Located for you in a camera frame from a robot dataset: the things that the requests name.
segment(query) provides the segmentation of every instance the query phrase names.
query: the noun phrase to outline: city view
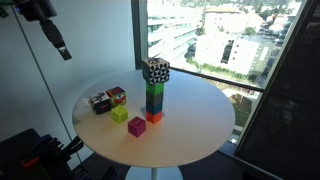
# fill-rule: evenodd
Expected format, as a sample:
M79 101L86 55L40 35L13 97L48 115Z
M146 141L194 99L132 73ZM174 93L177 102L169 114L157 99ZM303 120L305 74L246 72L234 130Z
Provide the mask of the city view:
M148 0L148 56L264 89L301 0ZM259 92L210 80L233 104L237 142Z

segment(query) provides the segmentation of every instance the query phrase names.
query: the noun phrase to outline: window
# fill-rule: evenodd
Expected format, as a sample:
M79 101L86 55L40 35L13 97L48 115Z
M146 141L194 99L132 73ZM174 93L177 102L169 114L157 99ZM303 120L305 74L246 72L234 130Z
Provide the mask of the window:
M243 119L247 122L254 112L305 3L266 0L260 7L262 12L256 13L254 8L259 6L255 1L239 1L237 5L227 3L232 1L195 2L203 1L148 0L147 13L140 14L148 15L147 29L151 31L141 34L147 34L152 45L149 57L161 57L173 68L210 76L223 92L231 89L228 92L233 92L234 98L247 98L248 103L240 106L251 108L243 111L246 115L237 116L237 140L246 124ZM272 10L280 5L283 10L273 16ZM232 51L232 60L237 61L229 61Z

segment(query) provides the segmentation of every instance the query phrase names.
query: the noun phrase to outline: orange cube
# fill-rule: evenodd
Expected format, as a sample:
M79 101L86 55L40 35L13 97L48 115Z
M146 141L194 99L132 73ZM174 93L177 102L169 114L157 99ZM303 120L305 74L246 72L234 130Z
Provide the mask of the orange cube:
M159 122L161 118L162 118L162 111L158 112L157 114L152 114L152 113L149 113L148 111L146 112L147 121L153 124Z

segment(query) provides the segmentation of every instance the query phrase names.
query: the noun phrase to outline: table base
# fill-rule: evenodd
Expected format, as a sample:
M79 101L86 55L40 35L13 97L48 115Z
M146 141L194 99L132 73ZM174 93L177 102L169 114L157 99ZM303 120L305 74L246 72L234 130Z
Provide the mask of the table base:
M182 174L177 166L168 168L156 168L157 177L152 178L152 168L141 168L132 166L126 176L126 180L182 180Z

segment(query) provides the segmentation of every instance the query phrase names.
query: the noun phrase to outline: small cube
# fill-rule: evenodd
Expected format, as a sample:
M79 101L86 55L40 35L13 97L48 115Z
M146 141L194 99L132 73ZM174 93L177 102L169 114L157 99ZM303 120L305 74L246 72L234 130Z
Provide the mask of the small cube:
M169 81L170 63L161 58L150 58L142 63L143 78L147 83L159 84Z
M89 103L96 114L102 114L111 110L110 98L104 92L90 96Z
M128 119L128 110L119 105L111 110L111 118L120 124Z
M152 95L148 91L146 92L146 99L150 104L156 105L162 103L163 101L163 92L157 95Z
M143 134L146 128L146 121L137 116L128 122L128 132L136 137Z
M151 114L148 111L146 112L146 119L147 121L151 122L152 124L155 124L159 122L162 118L162 111L158 112L157 114Z
M127 102L126 92L120 87L109 89L106 93L111 98L112 107L125 105Z
M157 114L162 111L162 102L154 105L154 104L147 101L146 102L146 109L147 109L147 112L149 112L151 114Z
M164 83L151 85L148 82L146 82L146 91L152 95L163 93Z

